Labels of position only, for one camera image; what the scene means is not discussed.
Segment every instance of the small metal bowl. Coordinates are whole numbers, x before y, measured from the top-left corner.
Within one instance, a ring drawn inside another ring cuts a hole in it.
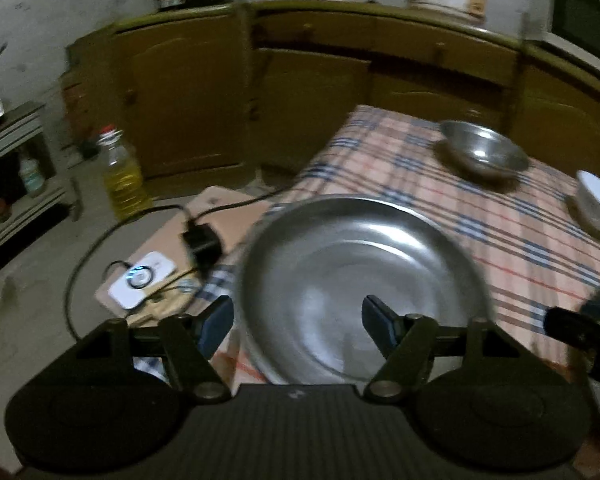
[[[511,178],[529,167],[526,153],[493,130],[462,121],[442,121],[440,131],[453,158],[484,178]]]

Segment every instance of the white bowl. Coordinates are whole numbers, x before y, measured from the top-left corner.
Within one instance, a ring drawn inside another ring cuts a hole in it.
[[[600,230],[600,178],[587,171],[579,171],[576,203],[590,224]]]

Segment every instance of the plastic bottle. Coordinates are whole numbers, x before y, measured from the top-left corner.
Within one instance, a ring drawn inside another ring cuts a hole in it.
[[[18,174],[29,196],[38,196],[44,191],[45,177],[40,172],[38,162],[35,158],[30,158],[24,150],[20,151],[20,171]]]
[[[104,162],[104,185],[111,207],[118,220],[152,206],[142,186],[140,166],[122,141],[122,131],[107,126],[100,133],[98,144]]]

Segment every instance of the white device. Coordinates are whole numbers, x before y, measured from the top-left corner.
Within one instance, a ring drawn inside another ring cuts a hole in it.
[[[124,272],[109,287],[109,295],[125,310],[131,310],[144,300],[155,285],[176,269],[176,264],[164,254],[152,251]]]
[[[600,72],[600,0],[531,0],[525,37]]]

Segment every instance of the screw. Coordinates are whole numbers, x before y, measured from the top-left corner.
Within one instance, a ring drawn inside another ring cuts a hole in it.
[[[197,384],[193,388],[193,394],[203,400],[218,400],[224,395],[224,392],[224,384],[213,383],[211,381]]]
[[[402,393],[402,386],[395,381],[376,381],[369,385],[369,390],[376,397],[393,399]]]

